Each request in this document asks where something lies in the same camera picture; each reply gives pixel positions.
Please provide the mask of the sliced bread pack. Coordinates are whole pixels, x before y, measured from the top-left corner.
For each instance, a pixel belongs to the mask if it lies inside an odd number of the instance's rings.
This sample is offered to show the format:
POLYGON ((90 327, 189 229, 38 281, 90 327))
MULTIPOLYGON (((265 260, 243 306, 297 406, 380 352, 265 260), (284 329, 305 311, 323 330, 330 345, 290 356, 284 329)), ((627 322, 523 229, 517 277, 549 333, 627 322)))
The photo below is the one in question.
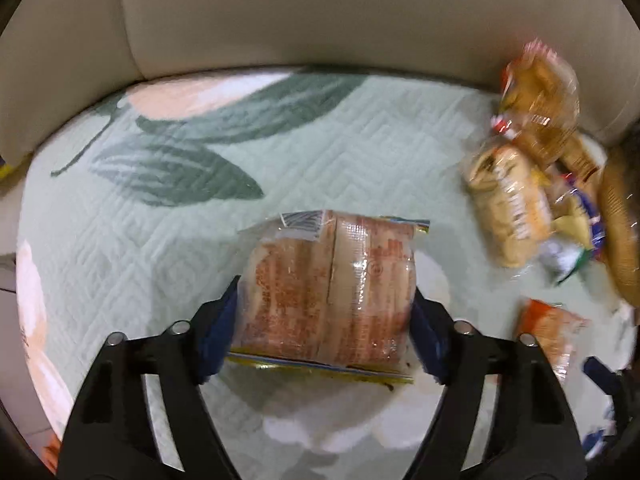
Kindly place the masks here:
POLYGON ((378 384, 406 384, 416 243, 431 223, 329 209, 245 230, 230 359, 378 384))

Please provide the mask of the bread bag with red stripes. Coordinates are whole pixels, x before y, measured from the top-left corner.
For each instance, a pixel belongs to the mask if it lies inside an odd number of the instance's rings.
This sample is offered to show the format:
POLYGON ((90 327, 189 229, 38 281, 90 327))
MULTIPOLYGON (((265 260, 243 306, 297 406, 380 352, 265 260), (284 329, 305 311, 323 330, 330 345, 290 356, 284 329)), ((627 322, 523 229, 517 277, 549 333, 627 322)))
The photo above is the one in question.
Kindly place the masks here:
POLYGON ((529 41, 503 70, 492 130, 544 169, 562 156, 578 116, 572 66, 541 40, 529 41))

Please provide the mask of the small orange snack pack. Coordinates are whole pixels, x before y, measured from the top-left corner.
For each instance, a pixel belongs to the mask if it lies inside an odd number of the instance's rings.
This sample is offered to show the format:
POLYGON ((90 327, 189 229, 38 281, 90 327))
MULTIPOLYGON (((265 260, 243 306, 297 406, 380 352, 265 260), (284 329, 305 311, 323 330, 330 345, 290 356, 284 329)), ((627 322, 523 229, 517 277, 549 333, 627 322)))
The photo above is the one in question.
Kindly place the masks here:
POLYGON ((582 333, 590 326, 588 318, 566 310, 562 304, 526 298, 521 302, 515 336, 531 334, 564 384, 582 333))

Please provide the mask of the green white snack packet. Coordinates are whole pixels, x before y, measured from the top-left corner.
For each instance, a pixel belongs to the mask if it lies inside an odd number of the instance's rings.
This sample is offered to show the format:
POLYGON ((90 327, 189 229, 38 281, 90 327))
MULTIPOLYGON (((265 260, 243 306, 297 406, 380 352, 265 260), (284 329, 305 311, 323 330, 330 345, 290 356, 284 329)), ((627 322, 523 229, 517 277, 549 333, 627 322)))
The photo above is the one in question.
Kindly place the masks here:
POLYGON ((591 258, 591 250, 564 236, 552 236, 540 245, 539 259, 555 285, 564 283, 591 258))

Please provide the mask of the blue snack bag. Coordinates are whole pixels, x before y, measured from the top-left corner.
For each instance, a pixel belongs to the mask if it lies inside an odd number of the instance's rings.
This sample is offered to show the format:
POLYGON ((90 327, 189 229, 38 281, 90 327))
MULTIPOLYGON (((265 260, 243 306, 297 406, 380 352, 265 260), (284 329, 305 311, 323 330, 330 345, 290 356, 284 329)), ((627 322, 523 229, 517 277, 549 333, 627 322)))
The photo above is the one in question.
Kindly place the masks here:
POLYGON ((572 195, 578 200, 584 213, 582 216, 587 221, 587 248, 594 258, 599 259, 605 242, 605 230, 599 209, 591 198, 579 188, 572 188, 572 195))

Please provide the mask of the yellow snack packet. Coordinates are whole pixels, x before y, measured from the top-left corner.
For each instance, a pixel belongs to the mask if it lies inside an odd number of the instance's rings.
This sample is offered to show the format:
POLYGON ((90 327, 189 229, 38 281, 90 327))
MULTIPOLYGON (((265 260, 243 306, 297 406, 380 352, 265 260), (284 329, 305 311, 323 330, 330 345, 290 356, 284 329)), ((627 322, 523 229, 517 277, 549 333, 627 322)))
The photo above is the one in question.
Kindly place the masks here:
POLYGON ((593 248, 589 216, 579 198, 566 193, 552 200, 550 208, 553 232, 568 237, 582 248, 593 248))

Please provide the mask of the floral quilted green sofa cover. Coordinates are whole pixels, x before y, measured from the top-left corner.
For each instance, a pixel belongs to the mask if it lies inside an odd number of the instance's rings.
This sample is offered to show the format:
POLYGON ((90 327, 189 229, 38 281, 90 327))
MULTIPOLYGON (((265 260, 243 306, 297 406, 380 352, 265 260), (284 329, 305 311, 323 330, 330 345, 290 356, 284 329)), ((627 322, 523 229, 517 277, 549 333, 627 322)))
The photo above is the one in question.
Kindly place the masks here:
MULTIPOLYGON (((205 74, 140 84, 68 122, 32 159, 17 235, 28 368, 56 436, 109 333, 192 318, 242 272, 252 226, 336 209, 431 220, 424 294, 484 334, 511 336, 525 298, 588 318, 565 391, 592 448, 612 410, 580 366, 627 364, 633 316, 598 262, 560 286, 537 259, 495 266, 459 171, 496 101, 426 80, 205 74)), ((243 479, 400 479, 442 392, 408 356, 409 385, 228 362, 201 392, 243 479)))

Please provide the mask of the cream biscuit pack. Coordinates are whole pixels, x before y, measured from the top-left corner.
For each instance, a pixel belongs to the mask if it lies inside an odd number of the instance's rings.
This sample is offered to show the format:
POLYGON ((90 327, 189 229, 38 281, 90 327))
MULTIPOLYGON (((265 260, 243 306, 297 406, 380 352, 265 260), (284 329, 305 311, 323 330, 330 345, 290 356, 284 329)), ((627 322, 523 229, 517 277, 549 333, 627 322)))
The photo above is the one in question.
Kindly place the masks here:
POLYGON ((504 268, 521 269, 552 234, 540 173, 515 146, 490 139, 462 169, 490 250, 504 268))

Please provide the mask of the beige leather sofa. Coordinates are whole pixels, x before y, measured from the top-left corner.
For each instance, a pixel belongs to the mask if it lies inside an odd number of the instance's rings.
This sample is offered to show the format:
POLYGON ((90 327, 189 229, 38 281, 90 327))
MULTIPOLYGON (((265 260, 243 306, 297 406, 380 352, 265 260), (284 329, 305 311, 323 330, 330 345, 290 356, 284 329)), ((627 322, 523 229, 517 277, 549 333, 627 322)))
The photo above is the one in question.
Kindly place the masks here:
POLYGON ((6 0, 1 154, 20 162, 134 81, 263 65, 348 65, 489 86, 539 38, 574 67, 582 125, 639 116, 639 27, 623 0, 6 0))

